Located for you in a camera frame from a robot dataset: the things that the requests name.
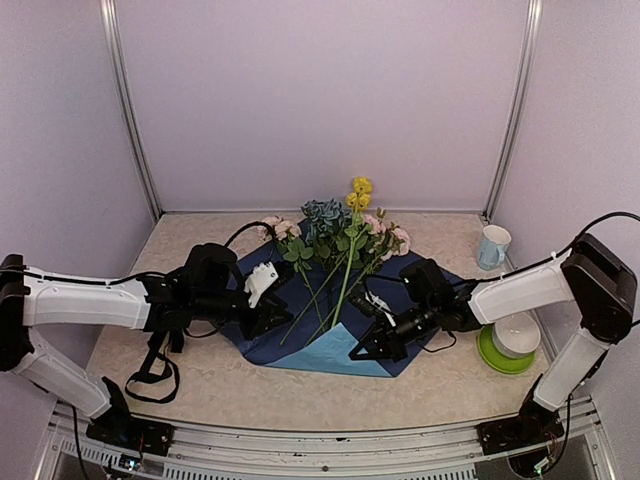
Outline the blue wrapping paper sheet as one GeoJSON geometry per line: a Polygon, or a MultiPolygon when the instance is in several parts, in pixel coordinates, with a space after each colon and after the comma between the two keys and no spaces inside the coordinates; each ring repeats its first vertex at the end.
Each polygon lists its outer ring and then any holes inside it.
{"type": "MultiPolygon", "coordinates": [[[[266,263],[269,258],[274,263],[282,260],[277,251],[273,252],[271,241],[256,247],[240,258],[238,266],[241,273],[247,275],[255,265],[266,263]]],[[[392,257],[383,264],[379,275],[398,278],[404,267],[420,259],[423,257],[413,251],[405,256],[392,257]]],[[[349,353],[374,324],[375,319],[364,316],[348,299],[345,299],[340,313],[341,323],[331,330],[320,332],[320,335],[307,345],[307,341],[320,322],[337,304],[342,277],[342,273],[335,274],[330,283],[316,297],[321,318],[318,318],[312,304],[282,345],[280,342],[293,322],[280,325],[252,340],[244,339],[238,323],[229,322],[222,328],[221,335],[233,343],[248,362],[258,366],[368,377],[399,376],[417,355],[423,352],[422,347],[439,331],[438,327],[431,327],[424,333],[419,333],[417,339],[408,342],[407,357],[397,362],[390,359],[352,361],[349,353]]],[[[387,308],[395,314],[401,314],[416,306],[406,288],[400,283],[370,278],[367,284],[371,293],[385,301],[387,308]]],[[[276,295],[288,304],[287,310],[292,313],[294,319],[312,297],[312,293],[298,274],[279,288],[276,295]]]]}

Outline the pink fake rose bunch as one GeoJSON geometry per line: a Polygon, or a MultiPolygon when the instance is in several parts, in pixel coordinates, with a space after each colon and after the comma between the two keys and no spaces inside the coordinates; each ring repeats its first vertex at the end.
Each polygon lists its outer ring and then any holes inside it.
{"type": "MultiPolygon", "coordinates": [[[[385,211],[380,209],[374,215],[361,213],[363,234],[356,243],[356,251],[346,297],[362,284],[367,275],[378,272],[384,263],[394,256],[403,256],[410,250],[408,234],[398,225],[384,223],[385,211]]],[[[344,272],[335,277],[331,285],[332,311],[327,319],[332,322],[343,282],[344,272]]]]}

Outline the blue fake rose bunch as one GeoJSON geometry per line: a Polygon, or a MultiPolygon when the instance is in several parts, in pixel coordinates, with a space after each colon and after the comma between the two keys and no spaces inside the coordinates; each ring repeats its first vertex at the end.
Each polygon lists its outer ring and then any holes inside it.
{"type": "Polygon", "coordinates": [[[298,318],[309,309],[315,314],[317,326],[311,342],[331,325],[327,319],[333,313],[331,285],[349,259],[350,239],[345,230],[351,226],[352,212],[336,199],[309,200],[301,211],[305,229],[296,265],[311,299],[298,318]]]}

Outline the yellow fake flower stem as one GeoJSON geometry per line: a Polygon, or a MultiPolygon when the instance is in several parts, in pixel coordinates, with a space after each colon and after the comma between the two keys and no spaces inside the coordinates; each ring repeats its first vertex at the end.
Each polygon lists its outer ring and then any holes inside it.
{"type": "Polygon", "coordinates": [[[338,324],[341,308],[349,284],[349,277],[356,251],[356,243],[364,232],[361,213],[370,205],[372,191],[373,184],[371,181],[367,177],[357,176],[352,180],[351,192],[345,199],[345,203],[351,211],[351,224],[346,228],[346,236],[349,240],[349,250],[340,295],[332,317],[332,328],[336,327],[338,324]]]}

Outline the light blue ceramic mug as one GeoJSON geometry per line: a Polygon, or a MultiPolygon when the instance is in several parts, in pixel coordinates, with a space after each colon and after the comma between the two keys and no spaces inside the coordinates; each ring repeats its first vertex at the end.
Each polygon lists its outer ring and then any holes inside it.
{"type": "Polygon", "coordinates": [[[487,225],[482,230],[478,251],[477,264],[485,271],[500,267],[506,258],[511,244],[511,234],[503,227],[487,225]]]}

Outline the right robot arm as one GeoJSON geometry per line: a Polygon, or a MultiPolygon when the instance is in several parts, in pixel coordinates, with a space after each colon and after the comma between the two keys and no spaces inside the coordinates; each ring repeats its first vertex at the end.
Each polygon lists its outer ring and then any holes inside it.
{"type": "Polygon", "coordinates": [[[523,312],[572,309],[574,333],[527,392],[518,412],[485,421],[477,432],[484,454],[522,449],[566,434],[560,410],[575,389],[600,367],[609,349],[635,327],[638,280],[632,269],[590,233],[581,233],[558,253],[492,279],[449,280],[432,259],[399,273],[413,307],[394,313],[365,290],[351,304],[373,323],[349,357],[391,360],[408,355],[410,343],[439,328],[469,332],[523,312]]]}

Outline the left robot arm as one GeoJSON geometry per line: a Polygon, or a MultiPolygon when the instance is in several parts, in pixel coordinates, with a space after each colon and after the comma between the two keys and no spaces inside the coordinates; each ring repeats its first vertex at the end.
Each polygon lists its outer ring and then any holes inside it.
{"type": "Polygon", "coordinates": [[[177,365],[161,351],[164,344],[180,352],[194,321],[216,329],[236,323],[247,340],[289,322],[292,315],[276,291],[293,276],[283,261],[260,263],[244,274],[236,254],[216,243],[193,247],[185,264],[170,273],[124,279],[64,277],[29,267],[22,256],[11,254],[1,264],[1,369],[86,416],[89,438],[165,456],[173,426],[131,415],[128,389],[87,373],[52,347],[38,326],[119,326],[148,332],[149,352],[131,381],[178,380],[177,365]]]}

